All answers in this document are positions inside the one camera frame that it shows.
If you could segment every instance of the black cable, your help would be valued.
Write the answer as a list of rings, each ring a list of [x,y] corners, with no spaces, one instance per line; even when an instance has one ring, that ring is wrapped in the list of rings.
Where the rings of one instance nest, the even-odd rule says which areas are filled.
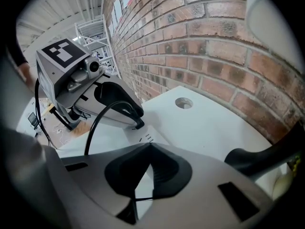
[[[47,133],[47,131],[44,128],[44,126],[42,124],[42,121],[41,121],[40,106],[39,106],[39,99],[38,99],[38,89],[39,89],[39,81],[37,79],[36,84],[35,84],[35,108],[36,108],[36,115],[37,115],[38,121],[39,121],[38,123],[40,123],[39,126],[41,127],[43,133],[46,135],[46,137],[48,139],[48,144],[51,143],[53,145],[53,147],[55,149],[57,149],[56,146],[54,145],[54,143],[52,142],[49,134]]]
[[[88,135],[88,138],[87,138],[87,142],[86,142],[86,147],[85,147],[85,153],[84,155],[88,155],[89,153],[89,148],[90,148],[90,143],[91,143],[91,140],[92,140],[92,137],[93,137],[93,133],[95,131],[95,128],[97,126],[97,124],[100,122],[101,118],[106,114],[106,112],[108,110],[110,110],[112,107],[114,107],[115,105],[118,105],[118,104],[126,104],[130,107],[130,109],[132,109],[133,111],[134,108],[132,107],[132,105],[126,101],[116,101],[116,102],[113,102],[112,104],[109,104],[106,108],[104,108],[98,115],[97,117],[95,118],[91,128],[90,128],[90,131],[89,131],[89,135]]]

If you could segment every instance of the metal frame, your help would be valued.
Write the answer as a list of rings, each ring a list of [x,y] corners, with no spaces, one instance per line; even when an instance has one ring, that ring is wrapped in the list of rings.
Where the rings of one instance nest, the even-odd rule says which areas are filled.
[[[96,25],[96,24],[99,24],[99,23],[102,23],[102,25],[103,25],[103,28],[100,31],[101,32],[100,35],[102,35],[101,39],[96,40],[96,39],[90,38],[87,35],[83,35],[82,29],[84,29],[84,28],[89,28],[90,29],[90,26],[93,26],[93,25]],[[108,57],[105,60],[104,59],[101,60],[101,62],[106,61],[106,60],[112,60],[113,61],[113,70],[111,72],[111,75],[118,75],[119,78],[121,79],[122,77],[121,77],[121,74],[119,72],[118,66],[116,64],[116,61],[115,61],[115,58],[114,58],[114,55],[113,55],[112,46],[111,46],[111,43],[110,43],[110,37],[109,37],[108,30],[107,30],[107,27],[106,27],[106,21],[105,21],[104,15],[102,15],[101,18],[97,18],[97,19],[94,19],[94,20],[91,20],[91,21],[87,21],[87,22],[84,22],[84,23],[81,23],[81,24],[75,23],[75,31],[76,31],[76,35],[77,35],[77,42],[79,44],[81,43],[80,38],[83,38],[84,40],[88,39],[88,40],[92,41],[92,42],[87,43],[86,40],[85,40],[85,44],[83,45],[83,46],[87,47],[89,50],[90,50],[90,48],[88,46],[90,46],[90,45],[92,45],[96,42],[99,43],[101,46],[98,47],[98,48],[95,48],[94,50],[106,47]]]

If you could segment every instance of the white table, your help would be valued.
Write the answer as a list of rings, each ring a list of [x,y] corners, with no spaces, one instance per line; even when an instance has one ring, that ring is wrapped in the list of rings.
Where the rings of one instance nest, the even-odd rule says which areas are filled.
[[[189,109],[177,107],[175,100],[180,97],[190,99],[193,106]],[[147,134],[150,134],[154,142],[170,144],[222,161],[235,148],[258,152],[270,146],[270,143],[242,118],[220,104],[181,86],[143,103],[142,106],[142,120],[145,122],[143,128],[123,130],[99,124],[93,135],[89,154],[146,142]],[[62,146],[58,150],[59,156],[83,155],[87,136],[88,133],[85,133]],[[280,169],[277,168],[265,174],[256,183],[271,196],[279,174]]]

